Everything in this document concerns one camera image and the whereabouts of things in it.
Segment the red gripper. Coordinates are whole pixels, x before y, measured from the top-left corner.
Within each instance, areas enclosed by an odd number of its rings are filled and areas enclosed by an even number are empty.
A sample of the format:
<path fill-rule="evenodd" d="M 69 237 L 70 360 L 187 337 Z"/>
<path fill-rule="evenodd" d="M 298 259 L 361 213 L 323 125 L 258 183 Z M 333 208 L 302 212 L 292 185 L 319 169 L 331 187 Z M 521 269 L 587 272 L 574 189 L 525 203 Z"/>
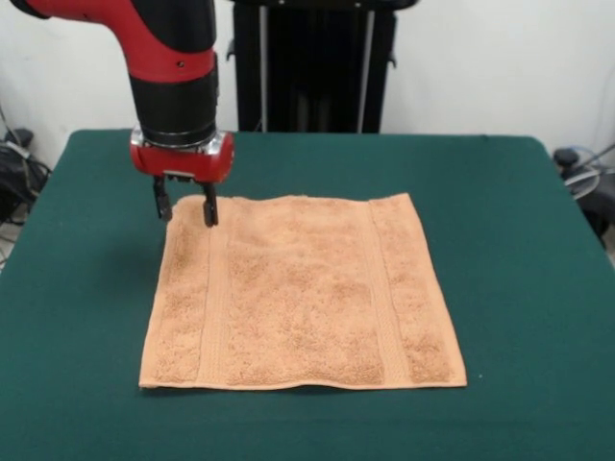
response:
<path fill-rule="evenodd" d="M 148 143 L 142 132 L 132 132 L 130 154 L 139 172 L 154 177 L 155 204 L 162 221 L 172 219 L 172 206 L 163 177 L 171 176 L 202 183 L 205 224 L 207 227 L 218 225 L 215 183 L 223 182 L 233 166 L 234 136 L 231 133 L 217 132 L 209 142 L 171 149 Z"/>

